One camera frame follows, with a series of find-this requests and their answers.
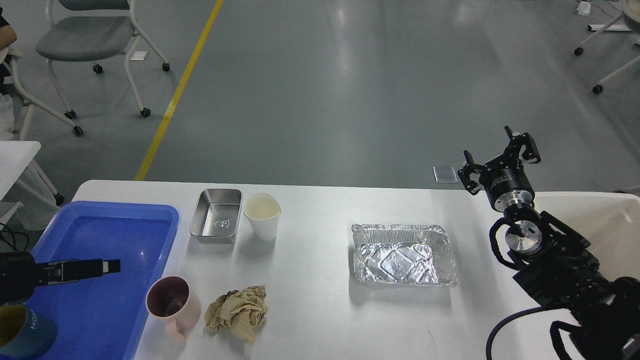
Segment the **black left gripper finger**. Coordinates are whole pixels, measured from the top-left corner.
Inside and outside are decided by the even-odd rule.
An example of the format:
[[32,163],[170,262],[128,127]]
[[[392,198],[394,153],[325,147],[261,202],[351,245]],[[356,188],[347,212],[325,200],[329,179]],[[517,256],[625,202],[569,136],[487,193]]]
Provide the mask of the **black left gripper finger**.
[[121,271],[120,259],[58,260],[36,265],[37,287],[74,283]]

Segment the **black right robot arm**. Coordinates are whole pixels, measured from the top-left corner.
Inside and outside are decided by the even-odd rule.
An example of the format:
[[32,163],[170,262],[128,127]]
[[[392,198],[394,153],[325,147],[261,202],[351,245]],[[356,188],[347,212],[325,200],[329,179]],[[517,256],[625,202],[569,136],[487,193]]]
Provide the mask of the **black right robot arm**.
[[487,338],[486,358],[493,358],[496,335],[510,322],[566,309],[576,325],[560,320],[550,324],[551,346],[560,360],[570,358],[563,331],[585,360],[637,360],[639,280],[632,276],[606,279],[582,234],[547,211],[535,209],[535,191],[524,164],[541,161],[537,145],[527,132],[504,129],[509,143],[503,153],[480,164],[465,150],[466,162],[457,175],[469,194],[484,190],[491,208],[502,215],[489,229],[491,251],[500,264],[515,271],[513,279],[537,307],[498,322]]

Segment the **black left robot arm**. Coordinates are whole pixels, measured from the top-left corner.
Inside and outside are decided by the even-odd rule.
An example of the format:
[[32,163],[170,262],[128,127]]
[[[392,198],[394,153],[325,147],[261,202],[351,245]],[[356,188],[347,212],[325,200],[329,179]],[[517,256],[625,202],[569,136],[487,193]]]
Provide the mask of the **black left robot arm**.
[[0,305],[21,305],[38,287],[75,283],[121,271],[120,259],[67,259],[38,263],[28,251],[2,252]]

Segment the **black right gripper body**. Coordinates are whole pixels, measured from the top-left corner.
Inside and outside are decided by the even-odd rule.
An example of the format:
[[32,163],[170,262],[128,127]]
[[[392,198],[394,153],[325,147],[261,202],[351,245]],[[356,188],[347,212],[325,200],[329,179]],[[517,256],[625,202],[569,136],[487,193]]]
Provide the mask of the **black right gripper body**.
[[480,175],[491,208],[503,213],[516,204],[532,204],[535,192],[522,167],[498,168]]

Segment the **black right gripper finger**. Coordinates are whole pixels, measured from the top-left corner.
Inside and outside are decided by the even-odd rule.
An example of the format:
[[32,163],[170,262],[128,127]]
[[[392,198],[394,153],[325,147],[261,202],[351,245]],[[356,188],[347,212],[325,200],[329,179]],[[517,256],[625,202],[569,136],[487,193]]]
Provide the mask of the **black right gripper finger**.
[[538,164],[542,161],[535,139],[528,132],[519,133],[510,126],[503,127],[509,143],[503,153],[489,161],[490,173],[522,173],[525,164]]
[[479,182],[480,176],[486,173],[489,168],[484,164],[475,162],[470,151],[464,150],[462,153],[465,164],[457,171],[457,175],[464,189],[472,196],[475,196],[482,189],[482,184]]

